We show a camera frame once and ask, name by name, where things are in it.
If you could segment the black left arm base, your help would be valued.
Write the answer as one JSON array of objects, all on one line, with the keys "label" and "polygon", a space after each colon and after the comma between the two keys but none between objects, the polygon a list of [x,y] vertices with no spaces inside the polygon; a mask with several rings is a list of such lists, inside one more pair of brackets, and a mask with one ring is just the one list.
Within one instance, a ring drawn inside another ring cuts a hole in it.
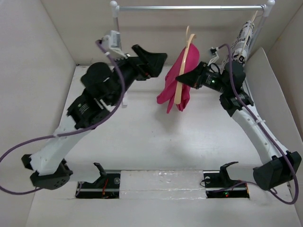
[{"label": "black left arm base", "polygon": [[78,182],[75,198],[77,199],[119,199],[121,171],[106,171],[100,163],[94,163],[99,171],[99,178],[93,183]]}]

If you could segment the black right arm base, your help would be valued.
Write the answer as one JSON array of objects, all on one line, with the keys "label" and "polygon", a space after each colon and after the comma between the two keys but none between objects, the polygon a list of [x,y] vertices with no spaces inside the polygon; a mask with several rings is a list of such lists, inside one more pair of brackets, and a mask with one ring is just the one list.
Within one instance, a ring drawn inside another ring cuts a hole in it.
[{"label": "black right arm base", "polygon": [[247,184],[231,179],[227,168],[238,161],[226,163],[219,170],[204,170],[200,185],[205,188],[207,199],[250,198]]}]

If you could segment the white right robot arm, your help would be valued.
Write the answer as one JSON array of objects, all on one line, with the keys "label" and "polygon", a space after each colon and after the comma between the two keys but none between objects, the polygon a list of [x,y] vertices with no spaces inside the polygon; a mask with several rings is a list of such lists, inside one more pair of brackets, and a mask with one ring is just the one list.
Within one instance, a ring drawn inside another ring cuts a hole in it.
[{"label": "white right robot arm", "polygon": [[192,71],[176,77],[176,81],[191,88],[206,86],[220,92],[220,103],[228,115],[244,130],[254,145],[262,166],[253,168],[253,179],[263,190],[269,190],[293,180],[302,158],[289,152],[261,119],[250,96],[242,89],[246,78],[241,64],[233,61],[223,73],[212,72],[200,62]]}]

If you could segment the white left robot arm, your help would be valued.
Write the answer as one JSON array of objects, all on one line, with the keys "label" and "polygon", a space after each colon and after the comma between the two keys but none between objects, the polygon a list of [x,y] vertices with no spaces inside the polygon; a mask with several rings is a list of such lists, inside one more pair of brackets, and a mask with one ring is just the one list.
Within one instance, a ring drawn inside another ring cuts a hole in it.
[{"label": "white left robot arm", "polygon": [[134,81],[157,78],[168,57],[166,53],[148,52],[137,44],[132,46],[135,57],[123,54],[118,58],[111,50],[101,50],[114,68],[104,62],[90,65],[80,79],[84,90],[68,107],[67,119],[48,137],[44,148],[21,159],[24,167],[33,171],[30,180],[36,188],[55,190],[69,181],[103,186],[107,174],[100,163],[94,162],[77,172],[65,157],[83,137],[113,115]]}]

